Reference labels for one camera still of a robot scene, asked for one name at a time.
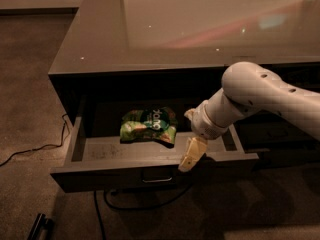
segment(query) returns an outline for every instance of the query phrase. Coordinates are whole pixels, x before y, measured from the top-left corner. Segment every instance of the black cable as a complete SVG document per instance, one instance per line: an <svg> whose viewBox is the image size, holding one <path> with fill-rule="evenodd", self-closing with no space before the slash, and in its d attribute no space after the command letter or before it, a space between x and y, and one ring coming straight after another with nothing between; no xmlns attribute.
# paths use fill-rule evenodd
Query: black cable
<svg viewBox="0 0 320 240"><path fill-rule="evenodd" d="M28 149L28 150L23 150L23 151L15 152L15 153L11 154L11 155L7 158L7 160L5 160L4 162L2 162L2 163L0 164L0 167L1 167L1 166L4 166L5 164L7 164L7 163L8 163L14 156L16 156L16 155L22 155L22 154L29 153L29 152L39 151L39 150L44 149L44 148L46 148L46 147L51 147L51 148L60 148L60 147L62 147L63 144L64 144L64 142L65 142L65 140L66 140L66 138L67 138L67 137L69 136L69 134L70 134L69 126L68 126L68 123L67 123L67 121L66 121L66 119L65 119L66 116L67 116L67 114L64 114L64 115L62 116L62 120L64 121L64 123L63 123L63 127L62 127L62 132L61 132L60 144L45 144L45 145L43 145L43 146L41 146L41 147L39 147L39 148L33 148L33 149ZM64 132L65 132L65 129L66 129L66 128L67 128L67 130L68 130L68 134L67 134L67 136L64 137Z"/></svg>
<svg viewBox="0 0 320 240"><path fill-rule="evenodd" d="M100 211L99 211L98 201L97 201L97 191L93 192L93 198L94 198L94 206L96 207L96 212L97 212L97 215L98 215L98 220L99 220L102 239L106 240L107 239L106 238L106 232L104 231L104 226L103 226L101 214L100 214Z"/></svg>
<svg viewBox="0 0 320 240"><path fill-rule="evenodd" d="M150 205L150 206L145 206L145 207L118 207L113 205L107 198L107 195L109 193L109 191L104 191L103 193L103 197L104 197L104 201L105 203L112 209L114 210L120 210L120 211L144 211L144 210L152 210L152 209L157 209L160 208L162 206L168 205L170 203L173 203L174 201L176 201L178 198L180 198L181 196L183 196L190 188L192 187L192 184L190 184L188 187L186 187L183 191L181 191L178 195L176 195L174 198L169 199L168 201L161 203L161 204L155 204L155 205Z"/></svg>

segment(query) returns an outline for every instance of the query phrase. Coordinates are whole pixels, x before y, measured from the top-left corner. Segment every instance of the glossy table surface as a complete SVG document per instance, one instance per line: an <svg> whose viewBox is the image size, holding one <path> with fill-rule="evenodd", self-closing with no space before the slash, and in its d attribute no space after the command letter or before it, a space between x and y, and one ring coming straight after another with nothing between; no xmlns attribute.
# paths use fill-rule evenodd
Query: glossy table surface
<svg viewBox="0 0 320 240"><path fill-rule="evenodd" d="M320 61L320 0L84 0L50 75Z"/></svg>

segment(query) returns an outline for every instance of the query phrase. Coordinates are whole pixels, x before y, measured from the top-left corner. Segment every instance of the concrete floor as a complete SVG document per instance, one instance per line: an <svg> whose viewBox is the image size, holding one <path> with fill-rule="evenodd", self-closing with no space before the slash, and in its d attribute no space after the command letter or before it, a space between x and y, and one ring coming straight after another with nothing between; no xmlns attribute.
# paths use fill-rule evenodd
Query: concrete floor
<svg viewBox="0 0 320 240"><path fill-rule="evenodd" d="M64 109L47 72L72 15L0 17L0 162L16 151L60 141ZM101 239L93 193L65 194L50 177L62 148L17 156L0 167L0 239L26 239L38 213L50 239ZM107 239L319 239L320 164L204 173L181 198L156 210L116 211L98 203ZM119 206L161 202L178 190L120 193Z"/></svg>

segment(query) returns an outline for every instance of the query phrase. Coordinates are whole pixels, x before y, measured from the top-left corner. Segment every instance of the snack package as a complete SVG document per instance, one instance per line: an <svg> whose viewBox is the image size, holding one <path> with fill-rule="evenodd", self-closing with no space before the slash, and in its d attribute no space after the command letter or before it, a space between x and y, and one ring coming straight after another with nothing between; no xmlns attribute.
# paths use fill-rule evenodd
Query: snack package
<svg viewBox="0 0 320 240"><path fill-rule="evenodd" d="M122 117L120 140L160 141L174 145L178 121L172 109L131 110Z"/></svg>

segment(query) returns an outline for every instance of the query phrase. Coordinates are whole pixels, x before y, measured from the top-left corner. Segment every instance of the open drawer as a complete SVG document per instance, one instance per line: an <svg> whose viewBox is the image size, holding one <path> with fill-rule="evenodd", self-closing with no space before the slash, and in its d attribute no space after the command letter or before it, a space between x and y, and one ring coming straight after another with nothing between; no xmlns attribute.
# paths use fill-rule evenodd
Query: open drawer
<svg viewBox="0 0 320 240"><path fill-rule="evenodd" d="M86 97L80 104L63 167L51 175L65 192L100 189L131 189L176 185L192 180L192 173L181 173L178 165L186 150L190 130L184 112L197 106L197 99L108 101ZM120 142L122 116L132 109L168 106L178 120L173 147L157 142ZM222 137L209 141L204 162L257 159L245 154L233 126Z"/></svg>

